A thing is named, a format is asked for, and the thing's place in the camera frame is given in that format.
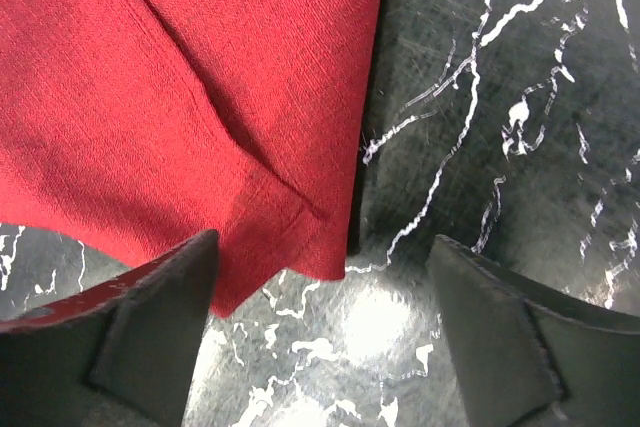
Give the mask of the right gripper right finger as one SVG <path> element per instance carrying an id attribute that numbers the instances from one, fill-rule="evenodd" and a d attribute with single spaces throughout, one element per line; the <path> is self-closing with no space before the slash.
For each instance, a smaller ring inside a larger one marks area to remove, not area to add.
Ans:
<path id="1" fill-rule="evenodd" d="M 636 426 L 639 319 L 439 235 L 427 261 L 472 426 Z"/>

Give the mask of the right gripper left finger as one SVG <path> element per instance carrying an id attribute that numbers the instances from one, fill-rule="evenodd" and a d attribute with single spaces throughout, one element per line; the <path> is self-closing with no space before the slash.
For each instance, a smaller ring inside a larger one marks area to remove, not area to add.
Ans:
<path id="1" fill-rule="evenodd" d="M 2 425 L 181 425 L 217 274 L 205 230 L 2 322 Z"/>

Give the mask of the red cloth napkin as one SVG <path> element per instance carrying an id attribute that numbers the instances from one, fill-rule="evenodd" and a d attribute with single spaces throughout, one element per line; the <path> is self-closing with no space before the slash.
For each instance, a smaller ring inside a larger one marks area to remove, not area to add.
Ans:
<path id="1" fill-rule="evenodd" d="M 380 0 L 1 0 L 1 218 L 138 266 L 219 235 L 213 311 L 345 274 Z"/>

